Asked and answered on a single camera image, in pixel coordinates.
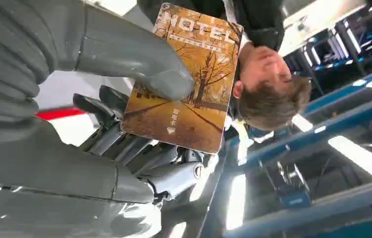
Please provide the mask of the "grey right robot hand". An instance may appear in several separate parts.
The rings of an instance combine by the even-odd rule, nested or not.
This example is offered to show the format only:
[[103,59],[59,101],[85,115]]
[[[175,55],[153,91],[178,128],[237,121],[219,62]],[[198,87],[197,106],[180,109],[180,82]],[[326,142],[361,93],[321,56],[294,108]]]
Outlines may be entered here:
[[203,164],[163,162],[133,175],[104,157],[120,132],[111,107],[75,100],[102,117],[91,149],[63,143],[38,117],[40,85],[56,71],[131,77],[177,101],[194,81],[166,40],[82,0],[0,0],[0,237],[113,238],[158,233],[159,205],[194,186]]

